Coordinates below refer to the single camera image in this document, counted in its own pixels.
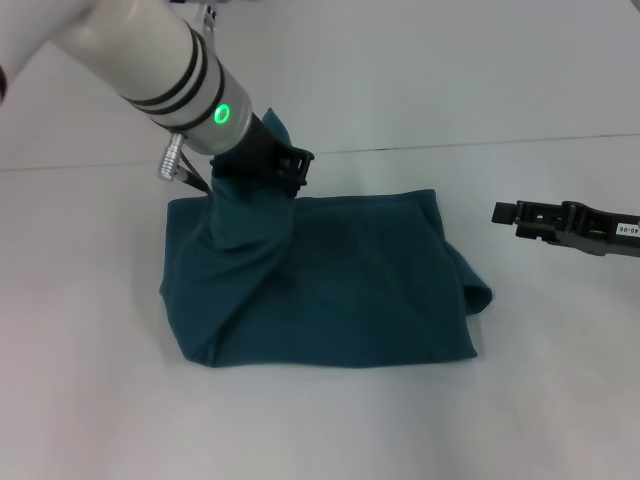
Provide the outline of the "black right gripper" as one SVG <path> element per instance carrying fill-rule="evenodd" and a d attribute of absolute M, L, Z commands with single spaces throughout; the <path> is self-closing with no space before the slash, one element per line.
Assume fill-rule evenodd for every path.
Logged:
<path fill-rule="evenodd" d="M 594 256 L 639 257 L 639 217 L 605 212 L 572 201 L 560 205 L 497 202 L 491 222 L 516 225 L 516 236 Z"/>

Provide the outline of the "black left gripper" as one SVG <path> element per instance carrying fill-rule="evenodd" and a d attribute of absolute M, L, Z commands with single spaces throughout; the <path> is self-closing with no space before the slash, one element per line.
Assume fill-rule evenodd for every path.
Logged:
<path fill-rule="evenodd" d="M 295 198 L 307 184 L 315 155 L 293 147 L 288 130 L 275 112 L 253 115 L 240 143 L 211 161 L 214 178 L 247 178 L 275 184 Z"/>

